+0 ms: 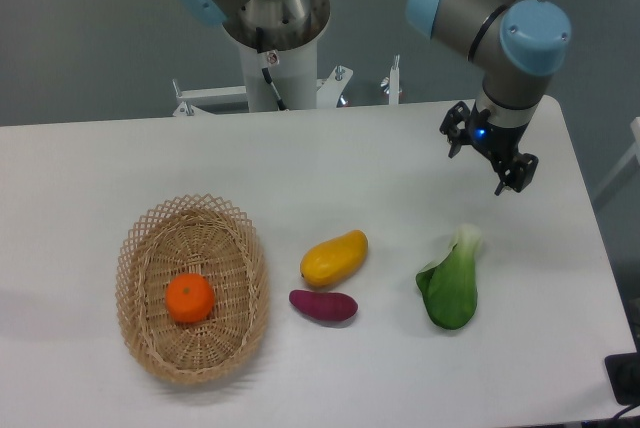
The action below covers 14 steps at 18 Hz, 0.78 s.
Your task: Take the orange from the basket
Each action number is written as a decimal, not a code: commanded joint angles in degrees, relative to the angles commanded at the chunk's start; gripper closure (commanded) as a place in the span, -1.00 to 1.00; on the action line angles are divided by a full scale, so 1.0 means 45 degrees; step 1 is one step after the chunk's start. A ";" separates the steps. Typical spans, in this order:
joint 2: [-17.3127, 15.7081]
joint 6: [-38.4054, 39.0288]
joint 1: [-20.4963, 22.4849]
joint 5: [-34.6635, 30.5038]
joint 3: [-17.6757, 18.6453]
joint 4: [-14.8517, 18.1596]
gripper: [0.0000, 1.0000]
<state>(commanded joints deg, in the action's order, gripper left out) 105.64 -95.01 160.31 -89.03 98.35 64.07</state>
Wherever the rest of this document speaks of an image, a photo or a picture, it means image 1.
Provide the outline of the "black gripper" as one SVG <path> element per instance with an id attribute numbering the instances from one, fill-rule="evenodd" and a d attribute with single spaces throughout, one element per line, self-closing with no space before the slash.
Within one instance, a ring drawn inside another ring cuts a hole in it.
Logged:
<path id="1" fill-rule="evenodd" d="M 469 109 L 459 101 L 445 114 L 439 131 L 449 143 L 448 157 L 455 157 L 463 146 L 472 145 L 487 158 L 499 176 L 495 195 L 505 190 L 521 193 L 532 181 L 539 159 L 529 153 L 520 153 L 519 142 L 526 125 L 504 128 L 488 121 L 489 110 Z"/>

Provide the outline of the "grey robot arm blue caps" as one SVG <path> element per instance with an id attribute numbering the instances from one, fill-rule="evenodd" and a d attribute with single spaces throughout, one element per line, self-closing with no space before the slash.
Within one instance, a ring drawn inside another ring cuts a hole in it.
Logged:
<path id="1" fill-rule="evenodd" d="M 241 57 L 253 112 L 336 105 L 348 72 L 317 77 L 317 44 L 329 0 L 180 0 L 202 24 L 220 26 Z M 483 70 L 472 105 L 458 103 L 440 130 L 452 153 L 469 145 L 498 175 L 500 190 L 521 191 L 538 160 L 520 140 L 561 67 L 571 38 L 567 15 L 537 0 L 407 0 L 408 23 Z"/>

